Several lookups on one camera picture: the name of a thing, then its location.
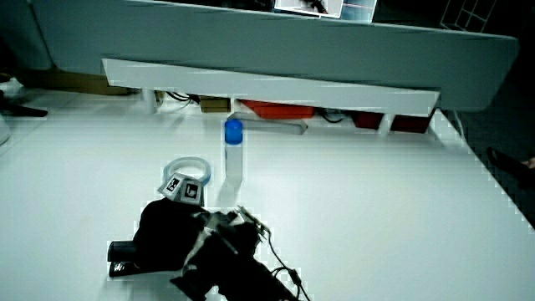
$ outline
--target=power cord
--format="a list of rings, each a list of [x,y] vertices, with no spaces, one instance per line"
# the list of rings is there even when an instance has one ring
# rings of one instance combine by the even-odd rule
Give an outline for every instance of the power cord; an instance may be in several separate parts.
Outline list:
[[[310,301],[310,298],[307,295],[307,292],[304,290],[303,283],[301,282],[301,278],[298,275],[298,271],[296,271],[294,268],[289,268],[286,264],[283,263],[283,260],[277,255],[275,252],[275,249],[273,248],[273,244],[271,242],[271,232],[267,231],[267,239],[269,241],[269,247],[271,248],[271,251],[273,252],[273,255],[277,258],[277,260],[282,264],[282,267],[275,268],[271,271],[271,273],[275,273],[274,276],[277,277],[278,273],[282,270],[288,271],[288,274],[290,275],[290,278],[292,279],[293,284],[295,284],[298,287],[298,294],[297,299],[299,299],[299,296],[301,294],[301,291],[303,291],[304,297]]]
[[[167,95],[169,95],[172,99],[176,99],[178,101],[188,101],[190,100],[190,95],[187,94],[187,96],[180,95],[175,92],[166,92]]]
[[[344,120],[344,118],[340,118],[339,120],[331,120],[329,117],[328,117],[328,113],[327,113],[327,110],[326,109],[323,109],[323,108],[318,108],[318,113],[325,119],[327,120],[327,122],[329,123],[339,123],[341,122],[342,120]]]

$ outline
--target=clear bottle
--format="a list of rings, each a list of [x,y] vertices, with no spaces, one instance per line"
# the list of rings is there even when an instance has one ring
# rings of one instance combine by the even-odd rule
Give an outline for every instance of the clear bottle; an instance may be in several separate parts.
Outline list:
[[[240,120],[225,122],[225,172],[227,183],[239,187],[243,177],[243,125]]]

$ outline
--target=white table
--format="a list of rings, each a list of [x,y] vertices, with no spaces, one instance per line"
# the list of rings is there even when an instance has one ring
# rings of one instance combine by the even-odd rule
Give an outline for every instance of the white table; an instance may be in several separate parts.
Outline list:
[[[350,120],[246,132],[232,200],[218,198],[226,115],[82,96],[0,156],[2,300],[186,300],[169,274],[112,280],[106,266],[178,156],[211,163],[210,210],[243,204],[272,228],[312,300],[535,299],[532,228],[440,112],[436,135],[379,136]],[[276,267],[267,245],[256,257]]]

